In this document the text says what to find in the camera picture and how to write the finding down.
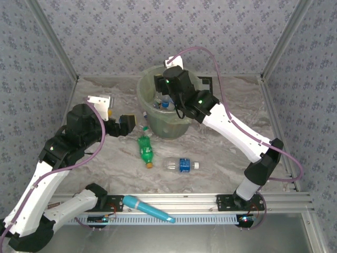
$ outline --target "wall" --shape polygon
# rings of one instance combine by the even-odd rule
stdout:
[[[190,46],[223,73],[260,73],[298,0],[40,0],[78,74],[137,74]],[[214,72],[192,52],[187,67]]]
[[[314,1],[268,84],[292,153],[305,167],[329,247],[337,251],[337,2]]]
[[[1,1],[0,217],[17,203],[73,83],[24,1]]]

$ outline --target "teal marker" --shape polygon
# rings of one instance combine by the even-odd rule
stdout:
[[[141,202],[137,198],[132,197],[130,195],[127,195],[123,198],[123,204],[125,204],[128,207],[147,213],[148,215],[156,217],[160,220],[168,221],[170,223],[175,223],[175,219],[169,216],[166,212],[163,212],[159,209],[151,207],[150,205],[144,202]]]

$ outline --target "white mounting bracket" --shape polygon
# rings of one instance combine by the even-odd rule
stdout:
[[[88,96],[89,102],[94,104],[95,109],[98,111],[104,121],[109,120],[109,108],[112,108],[114,99],[109,95]]]
[[[173,56],[170,56],[168,58],[168,60],[164,61],[164,65],[166,68],[171,68],[171,67],[175,67],[175,66],[180,66],[182,69],[184,69],[183,66],[183,59],[181,58],[181,56],[179,55],[176,59],[174,59],[172,62],[170,62],[169,64],[167,63],[170,59],[172,59]]]

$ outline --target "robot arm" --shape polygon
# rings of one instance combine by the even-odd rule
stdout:
[[[133,115],[122,115],[120,122],[108,118],[108,110],[112,105],[110,96],[89,96],[89,102],[104,120],[106,133],[110,136],[126,136],[135,127]],[[67,114],[67,125],[60,128],[54,137],[45,143],[39,155],[35,173],[24,194],[12,212],[0,220],[0,234],[9,226],[12,227],[6,235],[10,237],[9,245],[16,251],[37,252],[52,238],[53,234],[68,220],[79,213],[103,206],[107,192],[96,184],[86,187],[75,198],[62,205],[45,210],[49,200],[69,171],[51,174],[44,178],[28,198],[16,222],[11,224],[18,208],[27,193],[42,175],[64,167],[74,165],[84,156],[84,151],[102,138],[102,127],[95,113],[86,104],[78,104]]]
[[[234,193],[234,201],[237,206],[246,205],[260,186],[265,185],[269,176],[280,160],[281,154],[253,141],[246,134],[241,132],[233,123],[235,122],[246,132],[270,143],[279,149],[283,148],[283,143],[279,139],[273,141],[253,131],[243,122],[232,115],[230,120],[225,107],[209,91],[195,90],[189,72],[182,69],[179,64],[166,66],[163,76],[155,76],[156,90],[163,95],[170,95],[178,113],[180,110],[183,117],[195,119],[200,124],[219,132],[221,135],[235,144],[251,161],[245,170],[245,179]]]

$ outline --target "bottle cap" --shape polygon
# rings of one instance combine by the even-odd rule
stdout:
[[[167,108],[169,106],[170,102],[164,102],[162,101],[162,107]]]

